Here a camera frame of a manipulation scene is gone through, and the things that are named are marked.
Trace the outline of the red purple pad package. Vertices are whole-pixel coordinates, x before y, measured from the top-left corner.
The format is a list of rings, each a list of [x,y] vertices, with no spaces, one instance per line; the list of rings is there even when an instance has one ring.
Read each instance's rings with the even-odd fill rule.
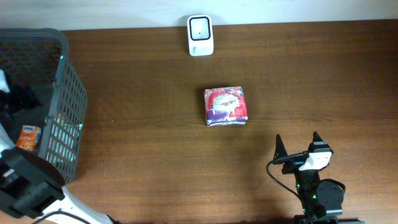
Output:
[[[210,126],[244,125],[248,111],[241,86],[204,91],[206,124]]]

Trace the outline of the orange Kleenex tissue pack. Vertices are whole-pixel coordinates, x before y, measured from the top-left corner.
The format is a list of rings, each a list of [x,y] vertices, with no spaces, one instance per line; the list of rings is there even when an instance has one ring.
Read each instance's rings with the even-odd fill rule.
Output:
[[[16,146],[28,151],[35,151],[42,130],[38,126],[23,125]]]

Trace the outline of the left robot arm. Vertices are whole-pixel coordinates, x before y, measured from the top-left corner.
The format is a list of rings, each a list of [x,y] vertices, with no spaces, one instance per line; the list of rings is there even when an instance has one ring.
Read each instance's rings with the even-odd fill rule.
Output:
[[[73,196],[59,171],[14,144],[1,127],[1,211],[14,217],[54,218],[55,223],[117,223]]]

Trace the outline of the grey plastic mesh basket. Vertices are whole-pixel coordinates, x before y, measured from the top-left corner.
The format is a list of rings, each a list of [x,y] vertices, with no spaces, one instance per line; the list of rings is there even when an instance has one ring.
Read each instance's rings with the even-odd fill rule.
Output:
[[[1,119],[1,124],[13,142],[16,142],[23,125],[38,126],[41,136],[34,154],[49,161],[58,169],[66,183],[76,177],[77,160],[51,162],[56,156],[49,149],[52,127],[58,114],[68,121],[84,124],[88,96],[72,61],[69,58],[70,46],[66,36],[56,29],[1,29],[1,70],[4,70],[12,83],[30,86],[42,106],[21,110],[11,119]]]

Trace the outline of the teal Kleenex tissue pack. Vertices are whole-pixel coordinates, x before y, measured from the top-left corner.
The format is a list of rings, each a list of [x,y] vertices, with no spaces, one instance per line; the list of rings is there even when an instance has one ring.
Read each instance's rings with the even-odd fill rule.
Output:
[[[73,123],[68,121],[66,116],[58,114],[55,124],[52,127],[49,149],[51,149],[56,156],[52,156],[51,162],[63,162],[59,156],[64,157],[68,162],[75,162],[77,160],[77,149],[82,133],[83,124],[81,122]]]

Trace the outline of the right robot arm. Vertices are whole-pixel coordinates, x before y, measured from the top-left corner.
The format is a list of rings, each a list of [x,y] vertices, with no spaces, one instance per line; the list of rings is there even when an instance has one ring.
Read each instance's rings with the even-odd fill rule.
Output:
[[[303,215],[296,215],[294,223],[362,223],[361,220],[340,220],[346,187],[333,179],[321,180],[319,172],[329,166],[334,154],[329,144],[317,132],[306,151],[287,154],[282,138],[276,135],[273,160],[266,165],[269,177],[284,189],[293,193],[302,205]],[[295,176],[295,188],[292,190],[277,180],[269,171],[270,165],[283,165],[281,173]]]

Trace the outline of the white barcode scanner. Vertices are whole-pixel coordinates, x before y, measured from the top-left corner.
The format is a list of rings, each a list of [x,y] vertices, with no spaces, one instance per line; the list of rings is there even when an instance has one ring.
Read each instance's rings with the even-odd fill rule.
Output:
[[[214,52],[213,26],[210,16],[194,15],[187,19],[188,50],[192,57]]]

